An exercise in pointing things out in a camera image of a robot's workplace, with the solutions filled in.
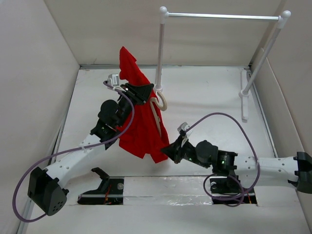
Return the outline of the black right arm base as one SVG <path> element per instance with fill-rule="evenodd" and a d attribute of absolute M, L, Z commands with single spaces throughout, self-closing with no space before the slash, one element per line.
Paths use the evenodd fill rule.
<path fill-rule="evenodd" d="M 256 179 L 238 175 L 221 176 L 211 174 L 203 182 L 205 193 L 214 205 L 237 207 L 242 204 L 257 204 L 254 191 Z"/>

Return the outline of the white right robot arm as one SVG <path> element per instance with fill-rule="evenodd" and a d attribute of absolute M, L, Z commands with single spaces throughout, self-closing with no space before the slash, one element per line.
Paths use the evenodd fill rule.
<path fill-rule="evenodd" d="M 161 152 L 176 164 L 184 159 L 211 168 L 215 176 L 227 177 L 225 186 L 231 192 L 255 185 L 294 187 L 305 194 L 312 192 L 312 158 L 305 152 L 297 152 L 293 157 L 256 159 L 219 150 L 206 140 L 193 146 L 188 141 L 182 143 L 181 139 Z"/>

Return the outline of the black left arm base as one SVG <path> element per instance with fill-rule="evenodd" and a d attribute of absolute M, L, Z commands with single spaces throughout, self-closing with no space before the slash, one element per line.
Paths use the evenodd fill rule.
<path fill-rule="evenodd" d="M 123 205 L 124 177 L 109 176 L 101 168 L 91 170 L 101 179 L 95 190 L 86 191 L 78 196 L 79 205 Z"/>

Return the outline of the red t shirt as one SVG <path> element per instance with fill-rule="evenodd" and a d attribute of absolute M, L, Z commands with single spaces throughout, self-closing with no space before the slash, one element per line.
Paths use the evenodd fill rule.
<path fill-rule="evenodd" d="M 120 78 L 135 86 L 150 84 L 136 61 L 136 58 L 124 46 L 121 47 L 119 51 Z M 139 158 L 144 158 L 146 154 L 149 154 L 154 163 L 160 163 L 168 159 L 160 149 L 169 145 L 169 138 L 160 110 L 157 107 L 155 109 L 160 120 L 160 128 L 156 125 L 149 101 L 144 105 L 135 105 L 134 119 L 129 129 L 119 138 L 119 146 Z"/>

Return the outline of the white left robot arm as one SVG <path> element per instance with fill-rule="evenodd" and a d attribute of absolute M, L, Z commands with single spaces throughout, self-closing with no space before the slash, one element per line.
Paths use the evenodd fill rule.
<path fill-rule="evenodd" d="M 118 100 L 106 100 L 100 107 L 96 126 L 80 144 L 77 151 L 70 151 L 58 162 L 44 169 L 34 168 L 30 173 L 28 196 L 47 216 L 59 212 L 67 201 L 67 182 L 76 175 L 92 157 L 106 151 L 121 136 L 123 124 L 130 127 L 134 107 L 149 100 L 153 84 L 135 86 L 129 83 L 108 88 L 118 92 Z"/>

